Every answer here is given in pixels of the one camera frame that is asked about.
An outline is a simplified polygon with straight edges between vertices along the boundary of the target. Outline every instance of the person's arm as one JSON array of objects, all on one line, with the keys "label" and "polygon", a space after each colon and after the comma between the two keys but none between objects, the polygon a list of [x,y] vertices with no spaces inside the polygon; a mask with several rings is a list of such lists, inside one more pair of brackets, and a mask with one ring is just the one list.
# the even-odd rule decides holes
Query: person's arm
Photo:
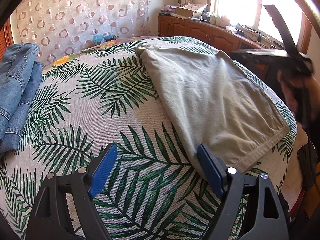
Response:
[{"label": "person's arm", "polygon": [[[296,113],[298,111],[298,102],[293,96],[292,90],[287,86],[281,72],[278,73],[278,81],[280,82],[285,101],[289,109]],[[311,126],[310,141],[316,148],[318,156],[320,156],[320,85],[314,77],[295,78],[290,80],[292,86],[297,88],[305,87],[309,90],[311,104]]]}]

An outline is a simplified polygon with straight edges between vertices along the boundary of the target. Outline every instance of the cabinet door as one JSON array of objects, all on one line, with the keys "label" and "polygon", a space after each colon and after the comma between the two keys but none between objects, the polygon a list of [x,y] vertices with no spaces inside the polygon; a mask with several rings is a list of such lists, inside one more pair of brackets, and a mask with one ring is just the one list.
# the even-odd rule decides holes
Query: cabinet door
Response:
[{"label": "cabinet door", "polygon": [[200,24],[188,23],[186,36],[196,38],[203,42],[209,41],[210,28]]},{"label": "cabinet door", "polygon": [[171,35],[185,36],[187,33],[188,23],[183,20],[171,19]]},{"label": "cabinet door", "polygon": [[212,29],[210,32],[209,44],[230,55],[231,51],[238,49],[239,40],[234,38],[232,35]]},{"label": "cabinet door", "polygon": [[159,16],[159,36],[168,37],[170,34],[170,17]]}]

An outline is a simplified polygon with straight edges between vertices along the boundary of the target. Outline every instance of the black sleeve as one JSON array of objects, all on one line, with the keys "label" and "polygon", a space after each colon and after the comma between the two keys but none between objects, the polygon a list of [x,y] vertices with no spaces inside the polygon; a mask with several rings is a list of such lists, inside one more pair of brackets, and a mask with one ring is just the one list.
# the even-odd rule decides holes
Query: black sleeve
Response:
[{"label": "black sleeve", "polygon": [[310,125],[310,141],[316,148],[318,155],[318,161],[320,160],[320,115],[317,119]]}]

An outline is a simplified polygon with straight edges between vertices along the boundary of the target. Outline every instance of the bedspread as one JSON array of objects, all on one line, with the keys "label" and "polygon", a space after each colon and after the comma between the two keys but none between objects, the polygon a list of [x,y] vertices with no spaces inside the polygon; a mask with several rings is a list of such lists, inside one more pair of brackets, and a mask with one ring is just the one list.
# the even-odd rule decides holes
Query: bedspread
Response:
[{"label": "bedspread", "polygon": [[[0,208],[25,238],[29,214],[44,176],[87,166],[110,142],[118,159],[103,192],[93,200],[115,239],[201,239],[219,205],[208,183],[190,164],[151,79],[133,48],[175,46],[198,53],[217,50],[187,37],[107,44],[66,56],[43,74],[19,150],[0,161]],[[285,104],[260,79],[237,63],[270,96],[290,131],[249,171],[265,171],[279,191],[297,134]],[[71,195],[77,235],[84,237]],[[239,234],[243,197],[230,238]]]}]

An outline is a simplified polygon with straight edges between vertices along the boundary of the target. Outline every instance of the cardboard box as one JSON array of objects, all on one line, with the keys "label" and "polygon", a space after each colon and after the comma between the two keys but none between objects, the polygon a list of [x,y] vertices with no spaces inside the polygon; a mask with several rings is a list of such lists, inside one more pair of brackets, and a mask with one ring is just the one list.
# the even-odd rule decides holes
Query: cardboard box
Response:
[{"label": "cardboard box", "polygon": [[182,7],[177,7],[176,14],[179,14],[187,18],[199,18],[199,16],[202,15],[201,12],[198,13],[193,10],[182,8]]}]

